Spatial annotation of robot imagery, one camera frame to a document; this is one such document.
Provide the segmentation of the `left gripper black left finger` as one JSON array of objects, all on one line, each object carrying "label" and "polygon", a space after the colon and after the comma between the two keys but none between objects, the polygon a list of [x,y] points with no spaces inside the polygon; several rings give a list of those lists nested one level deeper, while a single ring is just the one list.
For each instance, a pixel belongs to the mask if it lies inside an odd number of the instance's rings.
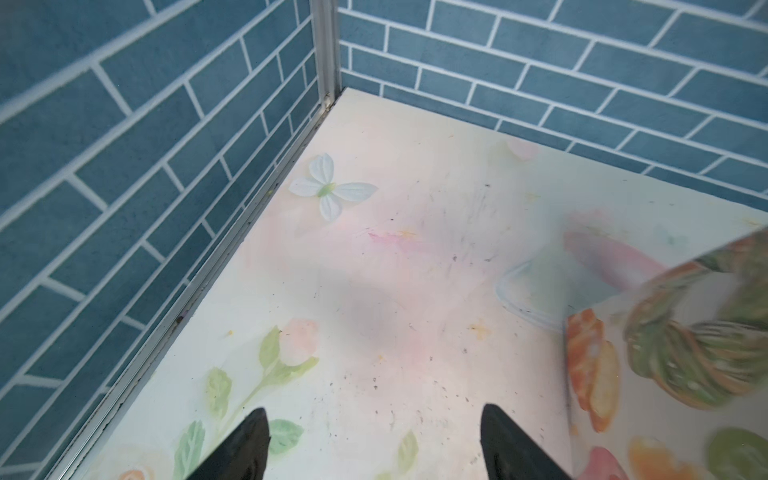
[{"label": "left gripper black left finger", "polygon": [[266,410],[253,410],[188,476],[191,480],[262,480],[271,435]]}]

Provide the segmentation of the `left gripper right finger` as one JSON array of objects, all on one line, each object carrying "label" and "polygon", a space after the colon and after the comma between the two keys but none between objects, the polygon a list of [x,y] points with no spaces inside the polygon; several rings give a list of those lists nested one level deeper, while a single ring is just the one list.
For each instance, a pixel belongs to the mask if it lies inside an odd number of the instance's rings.
[{"label": "left gripper right finger", "polygon": [[490,480],[566,480],[570,476],[499,406],[485,404],[480,444]]}]

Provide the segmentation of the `white paper bread bag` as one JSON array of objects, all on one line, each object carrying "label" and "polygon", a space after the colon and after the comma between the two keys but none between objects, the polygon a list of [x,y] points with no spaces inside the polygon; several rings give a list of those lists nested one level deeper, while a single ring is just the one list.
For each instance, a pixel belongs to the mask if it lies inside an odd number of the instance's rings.
[{"label": "white paper bread bag", "polygon": [[767,233],[569,317],[578,479],[767,475]]}]

